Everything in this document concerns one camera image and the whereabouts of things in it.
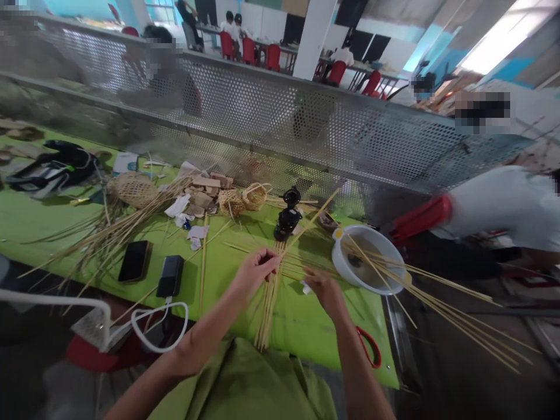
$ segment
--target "smartphone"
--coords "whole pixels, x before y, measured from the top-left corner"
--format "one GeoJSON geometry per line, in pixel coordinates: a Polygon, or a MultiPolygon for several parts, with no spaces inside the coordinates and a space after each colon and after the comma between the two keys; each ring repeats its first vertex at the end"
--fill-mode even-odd
{"type": "Polygon", "coordinates": [[[124,253],[121,272],[118,274],[119,282],[136,282],[144,277],[149,245],[150,242],[148,241],[130,242],[128,244],[124,253]]]}
{"type": "Polygon", "coordinates": [[[166,298],[177,296],[181,288],[181,275],[183,274],[183,264],[185,261],[180,255],[165,257],[163,260],[162,276],[159,279],[156,296],[166,298]]]}

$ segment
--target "person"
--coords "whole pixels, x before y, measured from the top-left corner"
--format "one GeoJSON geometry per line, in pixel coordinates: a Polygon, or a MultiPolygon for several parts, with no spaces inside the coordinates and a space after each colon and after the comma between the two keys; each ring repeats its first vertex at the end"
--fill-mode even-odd
{"type": "Polygon", "coordinates": [[[354,54],[350,51],[352,47],[352,38],[349,37],[344,41],[342,48],[336,50],[330,57],[332,61],[344,61],[347,67],[354,65],[354,54]]]}
{"type": "MultiPolygon", "coordinates": [[[[346,38],[346,40],[342,44],[342,48],[332,53],[331,57],[329,57],[329,60],[331,60],[333,63],[335,61],[342,61],[346,63],[347,67],[354,65],[354,54],[352,53],[352,51],[350,51],[350,47],[352,47],[352,37],[346,38]]],[[[323,77],[321,78],[321,83],[324,83],[326,85],[330,84],[328,82],[328,75],[331,72],[332,68],[332,64],[326,65],[325,71],[323,72],[323,77]]]]}
{"type": "MultiPolygon", "coordinates": [[[[222,340],[280,260],[266,248],[248,255],[213,308],[132,384],[105,420],[146,419],[152,412],[167,420],[336,418],[326,383],[298,358],[274,349],[260,353],[240,338],[222,340]]],[[[394,420],[340,286],[325,272],[305,271],[336,330],[348,419],[394,420]]]]}
{"type": "Polygon", "coordinates": [[[220,29],[222,32],[229,33],[229,36],[232,38],[232,40],[236,39],[237,36],[233,25],[233,13],[231,11],[228,10],[226,12],[226,20],[224,20],[220,24],[220,29]]]}
{"type": "MultiPolygon", "coordinates": [[[[233,18],[233,21],[235,23],[233,25],[233,28],[235,30],[236,40],[239,43],[239,54],[243,56],[243,39],[249,38],[254,40],[254,36],[249,29],[243,27],[243,17],[241,16],[241,13],[237,13],[233,18]]],[[[256,46],[255,46],[254,55],[255,55],[255,60],[258,61],[259,52],[256,46]]]]}
{"type": "Polygon", "coordinates": [[[193,77],[171,51],[175,39],[162,26],[147,25],[142,37],[146,39],[148,87],[118,92],[128,104],[150,109],[174,110],[182,106],[186,114],[200,116],[201,98],[193,77]]]}
{"type": "Polygon", "coordinates": [[[187,36],[187,31],[189,33],[192,32],[192,36],[194,37],[194,43],[195,45],[193,45],[193,49],[203,52],[204,51],[204,40],[201,38],[201,36],[198,34],[197,31],[197,16],[198,13],[195,9],[193,9],[191,7],[191,5],[189,5],[185,0],[177,0],[177,10],[179,12],[179,15],[181,15],[181,17],[183,18],[183,30],[185,30],[185,36],[187,38],[187,42],[188,42],[188,36],[187,36]]]}
{"type": "Polygon", "coordinates": [[[450,219],[411,238],[424,248],[410,254],[417,260],[413,265],[467,281],[534,277],[534,271],[560,264],[559,181],[560,169],[539,175],[523,166],[501,166],[452,189],[450,219]],[[488,251],[453,240],[502,230],[513,247],[488,251]]]}
{"type": "Polygon", "coordinates": [[[429,99],[433,92],[436,75],[428,72],[425,76],[418,76],[396,92],[390,94],[387,100],[408,107],[416,107],[418,101],[429,99]]]}

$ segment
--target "green table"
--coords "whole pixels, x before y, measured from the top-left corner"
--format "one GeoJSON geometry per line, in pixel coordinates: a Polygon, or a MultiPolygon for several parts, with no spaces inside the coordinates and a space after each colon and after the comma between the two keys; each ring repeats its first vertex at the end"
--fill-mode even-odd
{"type": "MultiPolygon", "coordinates": [[[[46,139],[63,139],[83,146],[85,149],[103,149],[112,153],[108,161],[112,166],[116,150],[107,149],[97,144],[81,139],[70,138],[55,132],[45,130],[46,139]]],[[[17,140],[0,136],[0,146],[16,144],[17,140]]],[[[159,180],[160,184],[171,182],[176,175],[175,168],[167,168],[166,178],[159,180]]],[[[102,207],[97,204],[81,204],[70,206],[72,198],[80,195],[88,196],[92,191],[85,188],[75,188],[63,196],[52,197],[44,201],[34,201],[22,192],[8,188],[0,191],[0,253],[8,258],[31,266],[38,266],[45,262],[51,254],[70,247],[80,238],[88,235],[91,227],[81,232],[70,234],[56,241],[35,241],[60,232],[98,213],[102,207]]],[[[207,311],[227,289],[239,262],[246,255],[226,245],[225,242],[237,243],[244,248],[256,249],[261,245],[272,246],[272,232],[278,217],[279,208],[265,205],[259,212],[247,211],[239,218],[239,224],[231,224],[211,244],[206,251],[206,269],[204,279],[204,310],[207,311]]],[[[310,219],[304,217],[302,226],[310,219]]],[[[112,295],[136,302],[146,295],[159,281],[163,259],[170,255],[180,255],[188,258],[193,251],[190,242],[186,240],[186,231],[180,230],[166,239],[165,231],[168,223],[165,214],[153,217],[149,226],[145,226],[136,240],[141,237],[152,244],[152,252],[146,277],[143,281],[132,285],[122,285],[116,281],[120,270],[122,254],[106,265],[106,273],[93,286],[112,295]]],[[[209,236],[212,237],[229,218],[221,214],[209,218],[209,236]]],[[[351,220],[342,220],[343,225],[351,224],[351,220]]],[[[168,235],[177,229],[173,221],[169,223],[168,235]]],[[[321,265],[332,266],[330,261],[333,240],[317,224],[309,229],[291,248],[290,252],[298,253],[304,258],[313,259],[321,265]]],[[[78,259],[78,252],[71,254],[62,261],[57,261],[46,269],[54,274],[66,276],[78,259]]],[[[200,269],[202,253],[198,253],[186,263],[183,268],[181,291],[175,300],[186,302],[189,308],[189,318],[200,318],[200,269]]],[[[87,267],[83,274],[74,278],[78,282],[86,282],[95,267],[87,267]]],[[[345,282],[341,283],[342,290],[350,315],[357,326],[367,331],[377,342],[382,354],[383,363],[375,375],[380,383],[398,388],[396,370],[391,355],[387,326],[380,296],[364,289],[354,288],[345,282]]],[[[263,311],[263,288],[257,292],[247,310],[242,313],[232,326],[231,332],[237,336],[253,341],[263,311]]],[[[158,307],[164,304],[163,299],[155,295],[149,296],[144,304],[158,307]]],[[[182,309],[175,308],[176,315],[181,316],[182,309]]],[[[339,369],[337,342],[334,326],[319,305],[316,297],[304,295],[302,285],[288,277],[283,277],[278,289],[278,300],[274,310],[270,345],[274,348],[288,351],[303,359],[319,363],[328,368],[339,369]]]]}

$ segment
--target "scissors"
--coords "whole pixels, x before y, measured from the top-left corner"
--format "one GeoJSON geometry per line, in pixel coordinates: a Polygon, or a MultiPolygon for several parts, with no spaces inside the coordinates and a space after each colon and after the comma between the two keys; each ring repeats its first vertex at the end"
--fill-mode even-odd
{"type": "Polygon", "coordinates": [[[369,335],[368,333],[366,333],[363,329],[361,329],[360,327],[356,326],[356,331],[358,332],[358,337],[360,338],[360,340],[362,341],[362,346],[363,346],[363,351],[366,353],[366,357],[369,361],[369,363],[371,364],[372,368],[374,369],[379,369],[379,367],[381,367],[381,352],[379,351],[379,347],[377,347],[377,343],[375,342],[375,340],[371,337],[371,335],[369,335]],[[364,343],[363,339],[366,339],[366,341],[368,342],[369,346],[372,348],[373,350],[373,357],[374,357],[374,361],[372,361],[371,357],[369,357],[369,353],[368,353],[368,349],[366,347],[366,344],[364,343]]]}

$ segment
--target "floor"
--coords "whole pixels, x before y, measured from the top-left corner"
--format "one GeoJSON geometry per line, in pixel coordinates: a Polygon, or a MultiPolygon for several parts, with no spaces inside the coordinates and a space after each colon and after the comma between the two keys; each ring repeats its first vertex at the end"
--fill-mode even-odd
{"type": "MultiPolygon", "coordinates": [[[[41,275],[18,280],[12,268],[3,287],[26,290],[41,275]]],[[[39,285],[46,290],[56,284],[51,278],[39,285]]],[[[479,310],[487,305],[473,301],[455,290],[421,281],[421,287],[463,310],[479,310]]],[[[483,287],[500,294],[498,282],[483,287]]],[[[508,371],[496,359],[456,331],[437,314],[401,295],[418,329],[409,329],[418,370],[421,395],[404,391],[389,393],[399,419],[508,419],[548,420],[560,418],[560,387],[557,372],[542,355],[520,350],[534,363],[519,366],[521,375],[508,371]]],[[[0,377],[9,387],[0,393],[0,418],[37,420],[93,419],[99,376],[64,362],[65,349],[72,334],[69,326],[85,312],[72,310],[67,316],[47,307],[21,312],[0,304],[0,377]]],[[[480,319],[514,337],[533,343],[522,320],[513,317],[485,316],[480,319]]],[[[345,397],[340,372],[309,364],[323,377],[333,393],[339,419],[345,419],[345,397]]],[[[118,372],[105,378],[98,418],[142,372],[118,372]]]]}

